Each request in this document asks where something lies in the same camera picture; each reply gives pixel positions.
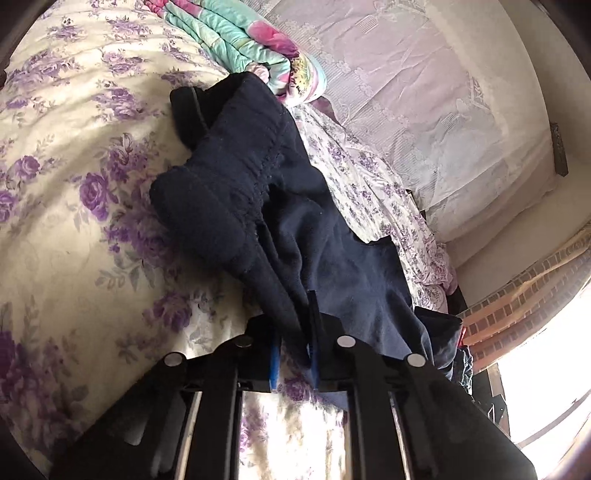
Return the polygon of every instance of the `floral bed sheet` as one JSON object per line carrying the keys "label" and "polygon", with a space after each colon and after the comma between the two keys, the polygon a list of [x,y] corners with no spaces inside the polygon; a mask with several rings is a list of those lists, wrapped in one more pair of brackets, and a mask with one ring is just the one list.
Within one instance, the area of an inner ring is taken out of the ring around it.
{"label": "floral bed sheet", "polygon": [[[0,414],[39,469],[156,360],[211,352],[256,305],[186,258],[151,209],[156,175],[189,152],[168,94],[226,72],[135,0],[57,0],[0,90]],[[392,235],[414,301],[444,309],[445,250],[398,176],[309,106],[313,164],[364,240]],[[275,394],[245,396],[241,479],[346,477],[343,412],[282,355]]]}

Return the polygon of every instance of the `orange patterned curtain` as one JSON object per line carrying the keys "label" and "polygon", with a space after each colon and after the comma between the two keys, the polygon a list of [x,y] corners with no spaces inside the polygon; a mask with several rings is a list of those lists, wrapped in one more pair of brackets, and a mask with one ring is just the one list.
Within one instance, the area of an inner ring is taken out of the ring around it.
{"label": "orange patterned curtain", "polygon": [[548,257],[462,312],[474,373],[539,332],[591,277],[591,222]]}

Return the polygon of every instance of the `wall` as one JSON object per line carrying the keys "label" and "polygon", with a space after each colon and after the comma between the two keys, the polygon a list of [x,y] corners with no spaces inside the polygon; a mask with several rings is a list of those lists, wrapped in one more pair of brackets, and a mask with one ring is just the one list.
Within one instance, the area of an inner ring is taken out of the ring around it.
{"label": "wall", "polygon": [[560,31],[530,0],[499,0],[528,50],[563,137],[569,175],[458,269],[468,305],[567,241],[591,217],[591,80]]}

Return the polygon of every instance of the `colorful blanket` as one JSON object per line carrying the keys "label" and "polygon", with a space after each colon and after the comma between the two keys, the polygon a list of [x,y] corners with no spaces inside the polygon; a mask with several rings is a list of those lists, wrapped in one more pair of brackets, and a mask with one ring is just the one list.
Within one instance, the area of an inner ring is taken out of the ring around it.
{"label": "colorful blanket", "polygon": [[253,72],[287,106],[311,102],[326,89],[316,59],[239,0],[144,0],[182,28],[232,73]]}

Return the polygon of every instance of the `bed sheet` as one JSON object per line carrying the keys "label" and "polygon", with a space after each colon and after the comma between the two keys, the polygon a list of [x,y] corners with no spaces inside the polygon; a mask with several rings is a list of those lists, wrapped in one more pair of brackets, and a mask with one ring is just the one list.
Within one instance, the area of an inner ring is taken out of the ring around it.
{"label": "bed sheet", "polygon": [[318,59],[337,120],[413,191],[455,266],[553,186],[548,116],[497,0],[243,0]]}
{"label": "bed sheet", "polygon": [[[148,198],[182,164],[168,94],[226,75],[134,0],[57,0],[0,90],[0,414],[51,461],[156,360],[211,352],[257,312],[236,280],[178,251]],[[453,274],[400,178],[309,106],[292,110],[351,228],[399,246],[417,305]],[[344,478],[343,412],[282,354],[275,394],[245,396],[241,479]]]}

